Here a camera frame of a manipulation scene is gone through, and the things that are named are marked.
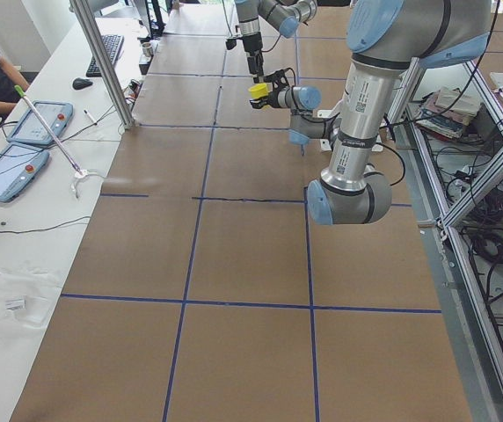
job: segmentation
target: white desk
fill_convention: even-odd
[[[137,23],[122,18],[99,19],[98,23],[102,33],[125,35],[123,53],[115,66],[121,86],[126,87],[131,78],[140,79],[138,60],[141,49],[136,39]],[[71,88],[74,78],[84,77],[90,59],[91,51],[81,27],[75,25],[27,92],[33,100],[67,101],[74,105],[75,115],[62,137],[90,124],[84,109],[97,119],[112,105],[101,78],[93,78],[93,86],[82,91]],[[7,121],[17,120],[25,110],[26,105],[20,102]],[[121,132],[120,119],[113,113],[96,127],[82,132],[75,140],[65,142],[65,146],[83,168],[107,174],[119,146]],[[0,150],[5,145],[6,140],[0,133]],[[71,166],[58,149],[51,149],[50,156],[47,168],[21,196],[8,204],[0,203],[0,229],[41,229],[91,215],[102,178],[90,177],[82,181],[77,200],[70,190],[74,175]],[[88,221],[41,233],[0,234],[0,268],[4,269],[1,271],[4,275],[0,276],[0,284],[4,284],[0,291],[0,303],[12,295],[40,296],[47,300],[44,303],[50,316]],[[34,280],[33,284],[20,282],[22,277],[7,275],[31,274],[35,268],[46,274],[27,276]],[[11,417],[48,319],[39,326],[32,326],[16,320],[11,311],[0,315],[0,422]]]

